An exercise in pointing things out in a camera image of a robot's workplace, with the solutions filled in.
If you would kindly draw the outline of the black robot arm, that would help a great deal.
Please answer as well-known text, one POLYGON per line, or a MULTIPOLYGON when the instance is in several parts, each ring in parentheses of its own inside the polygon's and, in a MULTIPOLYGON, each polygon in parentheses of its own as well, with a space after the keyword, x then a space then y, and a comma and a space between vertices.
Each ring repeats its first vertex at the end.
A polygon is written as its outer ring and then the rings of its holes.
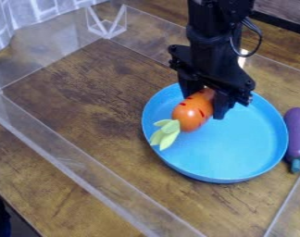
POLYGON ((250 104, 256 82, 238 64, 241 28, 254 0, 188 0, 189 45, 169 46, 170 68, 177 71, 185 96, 209 87, 213 117, 222 119, 236 104, 250 104))

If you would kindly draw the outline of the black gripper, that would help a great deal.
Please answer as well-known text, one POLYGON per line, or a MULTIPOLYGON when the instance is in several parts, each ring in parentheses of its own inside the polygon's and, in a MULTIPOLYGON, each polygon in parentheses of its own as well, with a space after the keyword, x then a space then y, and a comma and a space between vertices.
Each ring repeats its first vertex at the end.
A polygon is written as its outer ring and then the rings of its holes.
POLYGON ((208 37, 193 26, 186 27, 190 45, 169 46, 170 68, 177 71, 184 97, 189 97, 208 86, 216 91, 213 118, 224 119, 238 102, 248 106, 256 82, 241 69, 241 27, 228 33, 208 37))

